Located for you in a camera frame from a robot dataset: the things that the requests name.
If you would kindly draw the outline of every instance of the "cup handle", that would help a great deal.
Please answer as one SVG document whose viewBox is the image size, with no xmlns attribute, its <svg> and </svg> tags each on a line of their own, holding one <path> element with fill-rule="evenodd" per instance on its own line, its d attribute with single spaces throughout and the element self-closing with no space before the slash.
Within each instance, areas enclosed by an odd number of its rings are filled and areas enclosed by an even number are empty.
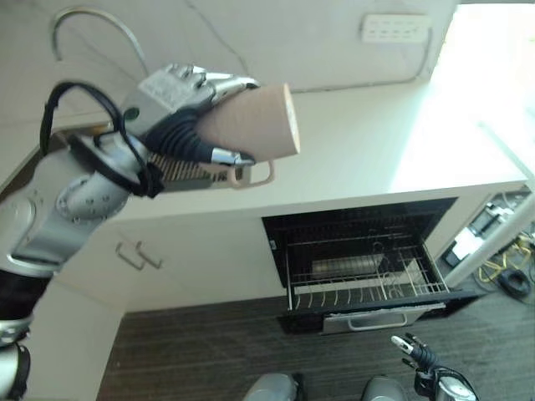
<svg viewBox="0 0 535 401">
<path fill-rule="evenodd" d="M 246 188 L 254 188 L 255 186 L 269 184 L 270 182 L 275 180 L 275 163 L 273 162 L 273 160 L 268 160 L 267 165 L 269 166 L 269 175 L 265 180 L 252 182 L 250 184 L 244 184 L 236 178 L 236 167 L 231 167 L 227 171 L 227 182 L 235 190 L 243 190 Z"/>
</svg>

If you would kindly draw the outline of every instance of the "cabinet door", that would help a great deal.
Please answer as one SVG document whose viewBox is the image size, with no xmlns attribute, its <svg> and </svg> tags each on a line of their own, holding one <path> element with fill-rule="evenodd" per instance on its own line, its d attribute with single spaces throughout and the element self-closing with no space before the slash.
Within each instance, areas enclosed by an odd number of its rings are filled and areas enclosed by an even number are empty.
<svg viewBox="0 0 535 401">
<path fill-rule="evenodd" d="M 163 261 L 161 269 L 141 272 L 128 311 L 284 295 L 259 218 L 128 222 L 121 232 Z"/>
<path fill-rule="evenodd" d="M 116 247 L 121 241 L 114 229 L 100 227 L 64 266 L 57 280 L 77 292 L 124 311 L 141 271 L 118 257 Z M 127 254 L 133 265 L 141 266 L 142 260 L 135 257 L 128 244 L 120 251 Z"/>
</svg>

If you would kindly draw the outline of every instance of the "white wall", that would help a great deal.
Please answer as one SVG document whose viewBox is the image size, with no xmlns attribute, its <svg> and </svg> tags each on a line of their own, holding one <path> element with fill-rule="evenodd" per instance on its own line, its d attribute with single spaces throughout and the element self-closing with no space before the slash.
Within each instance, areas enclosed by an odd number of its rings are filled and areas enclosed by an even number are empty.
<svg viewBox="0 0 535 401">
<path fill-rule="evenodd" d="M 24 342 L 32 367 L 27 398 L 94 401 L 121 313 L 52 282 Z"/>
</svg>

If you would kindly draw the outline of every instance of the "dishwasher handle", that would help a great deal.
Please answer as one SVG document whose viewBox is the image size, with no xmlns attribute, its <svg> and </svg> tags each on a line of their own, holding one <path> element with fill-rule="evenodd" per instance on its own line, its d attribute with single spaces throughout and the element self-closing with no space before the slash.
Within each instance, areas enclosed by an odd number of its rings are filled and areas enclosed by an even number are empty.
<svg viewBox="0 0 535 401">
<path fill-rule="evenodd" d="M 406 313 L 402 312 L 400 313 L 400 316 L 402 316 L 402 319 L 400 322 L 393 322 L 393 323 L 384 323 L 384 324 L 375 324 L 375 325 L 368 325 L 368 326 L 359 326 L 356 327 L 353 325 L 353 321 L 359 320 L 360 318 L 369 319 L 367 316 L 353 316 L 350 319 L 348 319 L 348 329 L 352 332 L 365 332 L 368 330 L 379 330 L 381 328 L 393 328 L 393 327 L 403 327 L 406 326 L 406 324 L 409 322 L 409 318 L 407 317 Z"/>
</svg>

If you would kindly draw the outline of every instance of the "cabinet handle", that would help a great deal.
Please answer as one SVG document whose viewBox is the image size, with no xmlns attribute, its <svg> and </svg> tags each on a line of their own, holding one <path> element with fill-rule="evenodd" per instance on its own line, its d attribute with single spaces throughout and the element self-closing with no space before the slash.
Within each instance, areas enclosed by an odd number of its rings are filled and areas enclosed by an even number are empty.
<svg viewBox="0 0 535 401">
<path fill-rule="evenodd" d="M 377 330 L 377 329 L 380 329 L 380 328 L 403 327 L 404 325 L 407 324 L 409 319 L 408 319 L 408 317 L 407 317 L 407 315 L 405 313 L 401 313 L 401 316 L 403 317 L 403 320 L 401 322 L 398 322 L 398 323 L 385 323 L 385 324 L 376 324 L 376 325 L 362 326 L 362 327 L 354 326 L 352 321 L 353 320 L 358 320 L 358 318 L 357 317 L 352 317 L 352 318 L 350 318 L 348 320 L 348 328 L 352 332 L 364 332 L 366 330 Z"/>
<path fill-rule="evenodd" d="M 137 244 L 135 244 L 135 251 L 137 251 L 137 254 L 141 256 L 147 263 L 149 263 L 151 266 L 153 266 L 155 269 L 161 268 L 162 260 L 154 261 L 150 256 L 148 256 L 142 249 L 141 246 L 143 245 L 142 241 L 138 241 Z"/>
<path fill-rule="evenodd" d="M 131 259 L 120 253 L 120 248 L 123 246 L 122 242 L 119 242 L 117 246 L 115 247 L 115 254 L 117 254 L 118 257 L 120 257 L 123 261 L 131 265 L 136 270 L 143 270 L 145 267 L 145 261 L 141 261 L 141 264 L 138 266 L 133 262 Z"/>
</svg>

